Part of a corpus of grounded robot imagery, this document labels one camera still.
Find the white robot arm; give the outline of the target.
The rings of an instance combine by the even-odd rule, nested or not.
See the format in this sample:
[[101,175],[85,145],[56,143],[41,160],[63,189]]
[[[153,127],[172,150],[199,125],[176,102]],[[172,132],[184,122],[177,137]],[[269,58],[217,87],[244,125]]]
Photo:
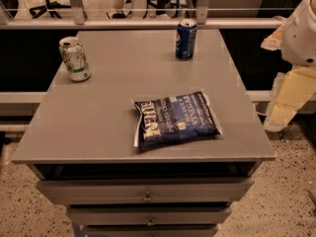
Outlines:
[[279,72],[266,110],[265,130],[283,130],[316,93],[316,0],[302,0],[261,48],[281,51],[292,67]]

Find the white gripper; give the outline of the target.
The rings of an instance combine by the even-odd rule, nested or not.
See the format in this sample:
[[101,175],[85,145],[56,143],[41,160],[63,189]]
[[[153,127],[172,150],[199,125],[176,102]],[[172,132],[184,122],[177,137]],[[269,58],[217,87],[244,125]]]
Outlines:
[[263,40],[261,48],[281,50],[284,60],[302,65],[293,66],[287,73],[279,72],[273,84],[264,128],[281,131],[316,94],[316,15],[311,5],[299,5],[285,26]]

